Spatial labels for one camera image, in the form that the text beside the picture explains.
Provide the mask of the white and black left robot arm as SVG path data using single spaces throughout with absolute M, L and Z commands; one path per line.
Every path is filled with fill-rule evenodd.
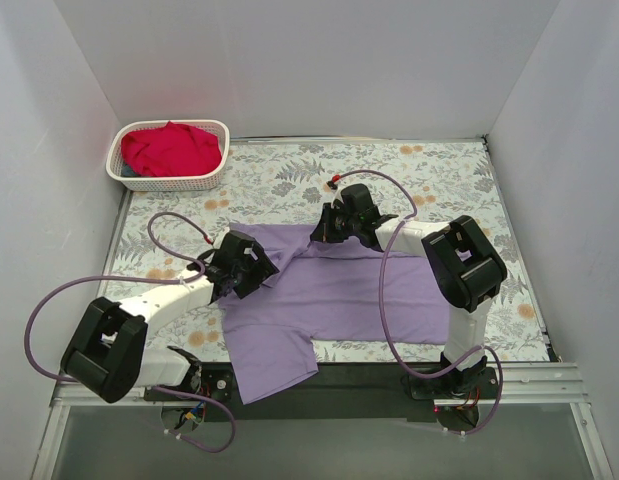
M 148 338 L 186 313 L 233 293 L 240 299 L 279 272 L 256 246 L 215 251 L 190 263 L 173 284 L 119 302 L 99 297 L 86 308 L 60 362 L 61 371 L 102 400 L 115 403 L 135 387 L 194 393 L 200 362 L 179 347 L 150 348 Z

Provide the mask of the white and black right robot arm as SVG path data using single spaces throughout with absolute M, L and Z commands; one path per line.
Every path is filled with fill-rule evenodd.
M 346 207 L 323 205 L 310 239 L 342 243 L 355 237 L 360 244 L 382 254 L 378 280 L 380 321 L 389 349 L 406 373 L 453 394 L 477 387 L 486 370 L 485 331 L 493 299 L 507 278 L 504 261 L 476 221 L 462 215 L 448 223 L 422 222 L 413 214 L 350 212 Z M 441 369 L 420 373 L 400 357 L 385 313 L 385 270 L 393 251 L 428 261 L 438 289 L 448 303 L 448 337 L 440 356 Z

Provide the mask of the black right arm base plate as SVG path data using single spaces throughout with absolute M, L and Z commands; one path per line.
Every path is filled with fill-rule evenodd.
M 496 371 L 491 367 L 471 374 L 452 371 L 433 379 L 404 374 L 400 382 L 404 392 L 414 400 L 494 399 L 499 386 Z

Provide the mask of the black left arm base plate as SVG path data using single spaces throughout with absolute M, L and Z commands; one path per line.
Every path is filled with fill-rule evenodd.
M 167 386 L 167 389 L 176 391 L 168 394 L 146 389 L 143 399 L 146 401 L 189 401 L 190 394 L 207 396 L 221 403 L 231 399 L 234 386 L 234 371 L 229 363 L 203 364 L 192 367 L 185 375 L 184 380 L 177 386 Z

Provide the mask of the purple t shirt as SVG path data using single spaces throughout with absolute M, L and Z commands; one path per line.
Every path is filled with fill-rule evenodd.
M 310 225 L 231 227 L 255 238 L 279 269 L 245 298 L 231 294 L 219 302 L 243 403 L 316 374 L 316 340 L 386 340 L 378 299 L 381 253 L 355 238 L 340 244 L 312 242 Z M 393 252 L 385 274 L 385 313 L 393 341 L 444 344 L 449 308 L 428 261 Z

